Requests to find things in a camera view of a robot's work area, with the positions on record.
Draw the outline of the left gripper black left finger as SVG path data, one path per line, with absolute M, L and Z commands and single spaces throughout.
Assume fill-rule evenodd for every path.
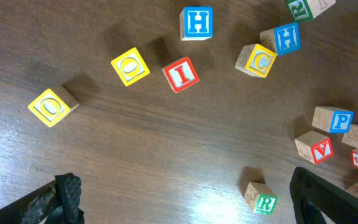
M 56 175 L 55 180 L 0 209 L 0 223 L 84 224 L 80 196 L 78 176 Z

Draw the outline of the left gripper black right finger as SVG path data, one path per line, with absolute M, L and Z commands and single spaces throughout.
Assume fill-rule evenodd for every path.
M 297 224 L 358 224 L 358 198 L 304 167 L 296 167 L 290 181 L 290 196 Z

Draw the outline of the green R block placed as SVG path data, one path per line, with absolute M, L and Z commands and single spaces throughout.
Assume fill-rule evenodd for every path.
M 244 199 L 253 213 L 270 215 L 278 201 L 278 196 L 265 184 L 249 182 Z

